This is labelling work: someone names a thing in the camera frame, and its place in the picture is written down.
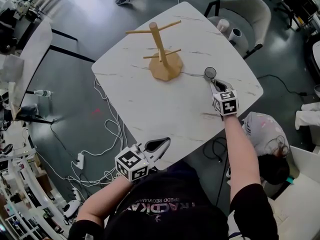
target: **concrete floor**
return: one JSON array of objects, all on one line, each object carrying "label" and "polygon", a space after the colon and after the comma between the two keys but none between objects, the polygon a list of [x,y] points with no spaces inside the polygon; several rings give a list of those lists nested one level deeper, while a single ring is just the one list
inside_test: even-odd
[{"label": "concrete floor", "polygon": [[[126,30],[134,30],[144,22],[161,12],[173,7],[178,0],[134,0],[131,4],[117,6],[115,0],[60,0],[52,7],[48,16],[52,19],[52,27],[79,39],[73,40],[61,36],[53,36],[53,45],[80,53],[97,60],[107,50],[125,37]],[[204,13],[209,2],[214,0],[181,0],[187,1]],[[264,0],[272,9],[279,0]],[[304,34],[287,30],[285,15],[271,10],[272,20],[263,48],[246,62],[259,77],[274,74],[286,82],[290,90],[297,92],[313,92],[314,82],[304,62]],[[106,119],[111,118],[108,105],[93,88],[94,74],[91,63],[81,61],[50,51],[30,84],[29,90],[50,90],[52,99],[26,95],[23,104],[38,103],[40,114],[48,119],[58,119],[52,125],[66,148],[77,157],[82,150],[100,153],[113,143],[114,137],[104,128]],[[308,127],[295,130],[295,112],[303,103],[314,101],[313,97],[303,100],[290,94],[285,87],[274,78],[260,80],[263,96],[241,116],[249,111],[261,112],[273,116],[283,127],[289,143],[307,150],[312,149]],[[50,126],[32,123],[30,126],[32,140],[37,150],[53,166],[62,177],[73,175],[70,167],[72,158],[64,151],[54,137]],[[129,145],[134,139],[129,135]],[[85,155],[82,179],[97,180],[104,171],[114,167],[114,156],[118,154],[120,143],[102,156]],[[201,184],[213,204],[216,203],[223,163],[208,160],[199,148],[187,157],[187,161],[197,170]],[[45,164],[50,178],[61,192],[70,200],[71,185],[61,180]],[[91,193],[99,187],[91,187]],[[229,210],[229,192],[227,184],[223,184],[219,207],[227,214]]]}]

